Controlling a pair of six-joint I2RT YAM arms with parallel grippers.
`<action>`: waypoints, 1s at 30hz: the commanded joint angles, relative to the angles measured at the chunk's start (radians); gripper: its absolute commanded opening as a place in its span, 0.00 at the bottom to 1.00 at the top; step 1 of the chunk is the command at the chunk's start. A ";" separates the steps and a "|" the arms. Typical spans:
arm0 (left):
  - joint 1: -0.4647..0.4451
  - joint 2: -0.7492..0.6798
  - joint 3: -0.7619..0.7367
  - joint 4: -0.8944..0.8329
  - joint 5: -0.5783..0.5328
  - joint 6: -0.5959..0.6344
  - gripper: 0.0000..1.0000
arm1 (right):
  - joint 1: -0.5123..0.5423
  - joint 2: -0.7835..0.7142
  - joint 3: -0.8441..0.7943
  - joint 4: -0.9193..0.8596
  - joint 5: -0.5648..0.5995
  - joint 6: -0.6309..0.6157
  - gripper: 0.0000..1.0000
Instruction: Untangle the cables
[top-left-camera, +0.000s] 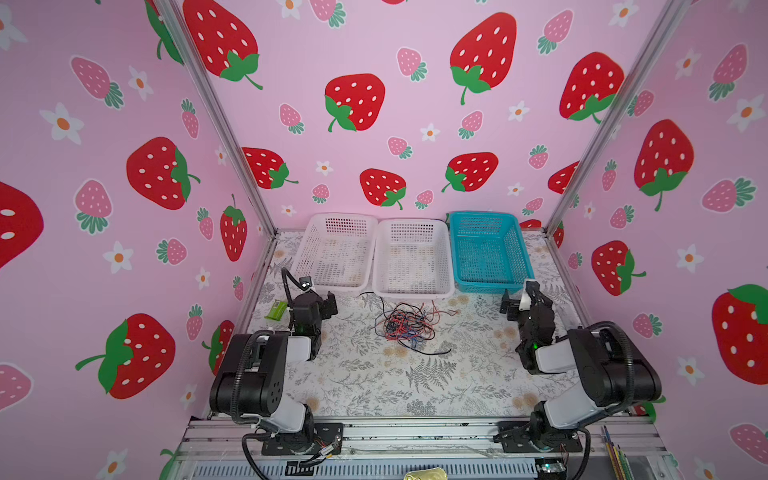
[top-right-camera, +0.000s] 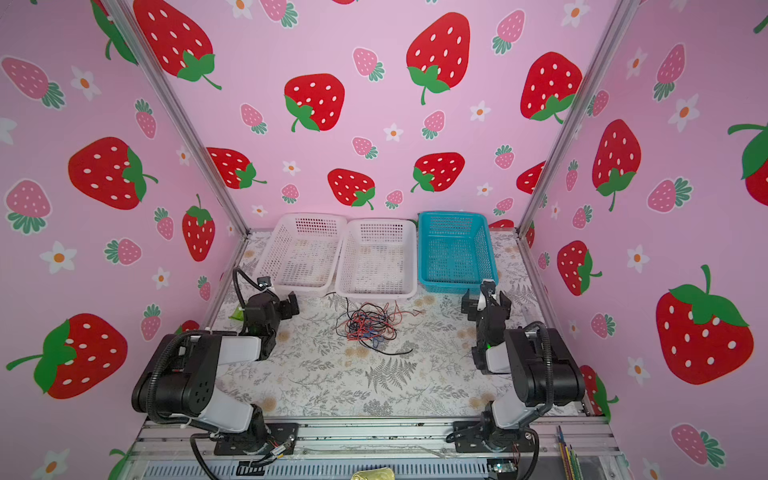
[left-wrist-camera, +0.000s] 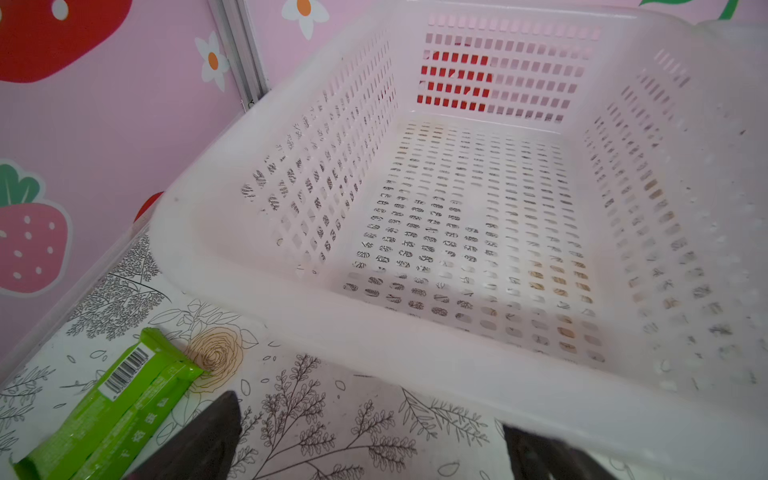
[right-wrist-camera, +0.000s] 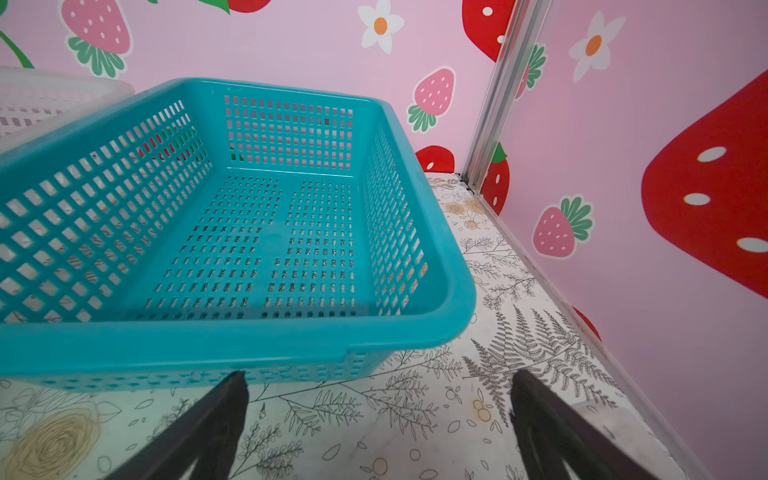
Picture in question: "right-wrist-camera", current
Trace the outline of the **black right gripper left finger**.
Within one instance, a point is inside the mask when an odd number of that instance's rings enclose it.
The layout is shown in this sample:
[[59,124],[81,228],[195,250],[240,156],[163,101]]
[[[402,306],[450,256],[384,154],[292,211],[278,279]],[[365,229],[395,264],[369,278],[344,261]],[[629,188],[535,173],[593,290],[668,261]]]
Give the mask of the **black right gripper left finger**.
[[111,479],[227,479],[245,426],[249,395],[235,371],[109,475]]

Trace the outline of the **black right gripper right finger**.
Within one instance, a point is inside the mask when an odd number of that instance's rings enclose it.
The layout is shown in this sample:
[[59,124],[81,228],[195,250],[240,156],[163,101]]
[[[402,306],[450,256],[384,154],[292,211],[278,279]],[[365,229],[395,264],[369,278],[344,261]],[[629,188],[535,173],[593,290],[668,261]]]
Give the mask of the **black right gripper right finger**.
[[512,379],[510,419],[530,479],[652,479],[526,369]]

